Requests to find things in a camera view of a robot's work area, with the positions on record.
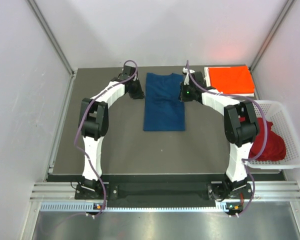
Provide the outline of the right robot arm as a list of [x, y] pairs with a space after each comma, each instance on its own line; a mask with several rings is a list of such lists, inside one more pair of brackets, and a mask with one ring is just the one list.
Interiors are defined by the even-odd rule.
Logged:
[[249, 157], [253, 143], [260, 132], [254, 104], [239, 101], [235, 97], [206, 86], [203, 73], [182, 69], [183, 82], [180, 83], [179, 100], [196, 101], [210, 107], [223, 116], [224, 134], [230, 145], [228, 167], [221, 186], [211, 186], [210, 196], [221, 202], [235, 198], [248, 183], [248, 173], [244, 159]]

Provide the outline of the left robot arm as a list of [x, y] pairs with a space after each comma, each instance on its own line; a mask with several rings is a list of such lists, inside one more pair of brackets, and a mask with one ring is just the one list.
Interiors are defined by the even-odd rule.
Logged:
[[125, 64], [121, 73], [100, 93], [81, 101], [74, 146], [84, 155], [84, 167], [83, 179], [78, 181], [76, 193], [89, 199], [103, 199], [107, 196], [101, 179], [102, 144], [110, 125], [110, 107], [125, 94], [129, 94], [133, 100], [145, 98], [137, 66]]

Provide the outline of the blue t shirt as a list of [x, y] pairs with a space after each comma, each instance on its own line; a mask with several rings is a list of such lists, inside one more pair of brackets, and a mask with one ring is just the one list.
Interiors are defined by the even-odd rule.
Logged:
[[182, 132], [186, 130], [185, 105], [179, 100], [183, 76], [148, 72], [145, 81], [143, 130], [145, 132]]

